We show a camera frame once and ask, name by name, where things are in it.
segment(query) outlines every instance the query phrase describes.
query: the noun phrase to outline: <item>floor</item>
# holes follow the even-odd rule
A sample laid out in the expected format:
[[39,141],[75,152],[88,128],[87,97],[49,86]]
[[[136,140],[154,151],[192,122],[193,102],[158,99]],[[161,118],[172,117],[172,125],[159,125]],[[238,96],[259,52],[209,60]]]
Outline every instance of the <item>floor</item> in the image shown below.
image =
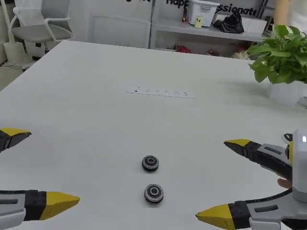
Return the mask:
[[23,73],[22,69],[0,67],[0,91],[7,87],[12,81]]

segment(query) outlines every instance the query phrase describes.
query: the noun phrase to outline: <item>potted plant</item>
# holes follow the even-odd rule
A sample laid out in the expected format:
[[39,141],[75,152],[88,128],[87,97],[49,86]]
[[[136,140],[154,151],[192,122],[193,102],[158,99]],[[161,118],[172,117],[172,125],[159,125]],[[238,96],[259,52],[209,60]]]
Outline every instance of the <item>potted plant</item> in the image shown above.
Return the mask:
[[257,82],[271,82],[268,96],[285,105],[294,105],[307,89],[307,35],[292,26],[277,25],[274,35],[248,52],[256,56],[250,64]]

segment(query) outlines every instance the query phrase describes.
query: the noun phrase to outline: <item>chair seat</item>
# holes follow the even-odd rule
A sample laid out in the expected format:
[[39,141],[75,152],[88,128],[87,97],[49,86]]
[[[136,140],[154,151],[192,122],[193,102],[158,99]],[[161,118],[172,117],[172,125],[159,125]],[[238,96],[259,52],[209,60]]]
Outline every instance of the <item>chair seat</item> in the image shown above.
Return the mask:
[[[49,25],[49,27],[57,40],[71,38],[67,31],[54,25]],[[12,29],[12,33],[27,42],[43,43],[53,41],[45,25],[15,27]]]

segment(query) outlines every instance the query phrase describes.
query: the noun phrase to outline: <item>chair backrest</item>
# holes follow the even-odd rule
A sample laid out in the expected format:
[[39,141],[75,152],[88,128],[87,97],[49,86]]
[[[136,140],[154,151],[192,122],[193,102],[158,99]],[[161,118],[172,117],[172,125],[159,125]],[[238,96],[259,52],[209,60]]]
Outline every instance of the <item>chair backrest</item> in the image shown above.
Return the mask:
[[[70,1],[71,0],[42,0],[42,15],[44,18],[67,18]],[[71,31],[67,22],[50,22],[50,24]]]

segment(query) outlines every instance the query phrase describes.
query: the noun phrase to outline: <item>yellow fingertip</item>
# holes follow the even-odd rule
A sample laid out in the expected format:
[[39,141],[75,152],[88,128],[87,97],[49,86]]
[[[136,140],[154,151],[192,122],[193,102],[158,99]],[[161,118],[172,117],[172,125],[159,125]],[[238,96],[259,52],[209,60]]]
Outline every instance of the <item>yellow fingertip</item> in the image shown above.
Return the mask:
[[15,136],[17,134],[30,134],[29,131],[18,129],[18,128],[0,128],[0,131],[6,133],[9,136]]
[[219,205],[196,214],[198,220],[214,225],[216,227],[235,230],[228,205]]
[[289,143],[289,161],[290,161],[290,164],[292,165],[293,163],[293,141],[290,141]]
[[59,192],[47,192],[46,207],[42,213],[40,220],[49,219],[61,212],[75,206],[80,201],[80,198],[73,195],[68,195]]
[[225,143],[237,144],[242,147],[246,146],[249,142],[250,140],[246,140],[246,139],[234,139],[234,140],[225,141]]

